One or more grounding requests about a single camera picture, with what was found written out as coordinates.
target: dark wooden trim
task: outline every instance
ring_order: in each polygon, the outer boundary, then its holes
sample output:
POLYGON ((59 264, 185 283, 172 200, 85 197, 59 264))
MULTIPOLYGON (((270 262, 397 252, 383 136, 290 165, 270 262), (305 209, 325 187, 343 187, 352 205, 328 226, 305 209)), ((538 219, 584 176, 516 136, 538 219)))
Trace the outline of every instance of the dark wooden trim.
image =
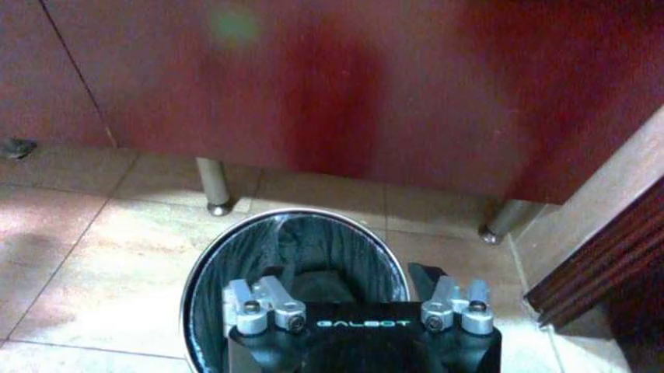
POLYGON ((653 284, 644 278, 662 273, 663 264, 664 178, 527 293, 540 322, 563 327, 626 289, 638 291, 635 284, 653 284))

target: beige floor tile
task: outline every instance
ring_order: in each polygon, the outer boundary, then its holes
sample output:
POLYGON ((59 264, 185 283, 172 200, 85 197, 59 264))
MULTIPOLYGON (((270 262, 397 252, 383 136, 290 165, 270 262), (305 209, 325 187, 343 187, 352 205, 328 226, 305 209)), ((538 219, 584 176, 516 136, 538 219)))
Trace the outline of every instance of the beige floor tile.
MULTIPOLYGON (((226 164, 225 169, 232 198, 236 200, 234 211, 249 212, 261 169, 230 164, 226 164)), ((206 207, 196 158, 141 154, 115 196, 206 207)))
POLYGON ((0 373, 190 372, 181 359, 18 342, 0 348, 0 361, 0 373))
POLYGON ((502 371, 562 372, 547 331, 539 330, 536 323, 526 315, 514 319, 498 319, 495 324, 503 333, 502 371))
POLYGON ((185 281, 212 240, 244 217, 113 200, 13 339, 182 357, 185 281))
POLYGON ((480 240, 453 239, 441 235, 388 231, 388 245, 403 266, 417 262, 437 266, 463 284, 476 277, 494 287, 522 286, 512 253, 506 244, 488 246, 480 240))
POLYGON ((384 185, 312 173, 266 170, 252 213, 313 207, 385 229, 384 185))
POLYGON ((388 186, 388 229, 476 238, 492 199, 437 190, 388 186))
POLYGON ((566 373, 631 372, 616 340, 551 335, 566 373))
POLYGON ((441 267, 464 287, 476 277, 490 282, 496 326, 504 335, 503 371, 560 371, 550 337, 527 315, 518 268, 506 244, 488 246, 476 240, 388 231, 388 245, 405 269, 409 262, 441 267))
POLYGON ((105 198, 0 185, 0 338, 31 306, 105 198))
POLYGON ((137 152, 113 148, 41 145, 26 159, 0 159, 0 182, 107 195, 137 152))

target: red wooden partition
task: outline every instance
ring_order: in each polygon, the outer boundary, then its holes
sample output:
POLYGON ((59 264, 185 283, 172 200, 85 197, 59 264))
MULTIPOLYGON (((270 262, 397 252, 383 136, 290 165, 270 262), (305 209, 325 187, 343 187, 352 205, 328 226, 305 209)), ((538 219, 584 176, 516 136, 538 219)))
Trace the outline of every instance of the red wooden partition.
POLYGON ((563 203, 664 103, 657 2, 45 3, 127 147, 563 203))

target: bolt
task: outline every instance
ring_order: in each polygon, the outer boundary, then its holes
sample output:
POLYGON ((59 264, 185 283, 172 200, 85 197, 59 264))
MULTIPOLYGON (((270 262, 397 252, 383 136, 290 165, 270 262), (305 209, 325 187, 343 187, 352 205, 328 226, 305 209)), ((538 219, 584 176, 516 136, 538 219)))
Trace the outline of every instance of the bolt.
POLYGON ((429 316, 425 325, 431 332, 440 332, 444 329, 444 321, 439 316, 429 316))
POLYGON ((257 301, 246 301, 245 302, 245 312, 250 315, 254 315, 261 312, 261 303, 257 301))
POLYGON ((468 308, 471 309, 471 312, 486 312, 487 304, 483 301, 472 301, 468 308))
POLYGON ((289 331, 293 333, 300 333, 305 328, 305 317, 301 315, 293 316, 289 319, 289 331))

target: black trash bin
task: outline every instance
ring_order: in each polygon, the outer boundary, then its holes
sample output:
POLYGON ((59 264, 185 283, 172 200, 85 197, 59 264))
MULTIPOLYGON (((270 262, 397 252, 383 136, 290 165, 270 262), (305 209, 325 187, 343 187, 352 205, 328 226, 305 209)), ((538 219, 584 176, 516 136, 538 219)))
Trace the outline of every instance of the black trash bin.
POLYGON ((278 274, 304 302, 411 300, 397 259, 360 224, 312 209, 254 216, 213 242, 189 275, 181 328, 194 371, 229 371, 224 287, 238 278, 252 284, 265 274, 278 274))

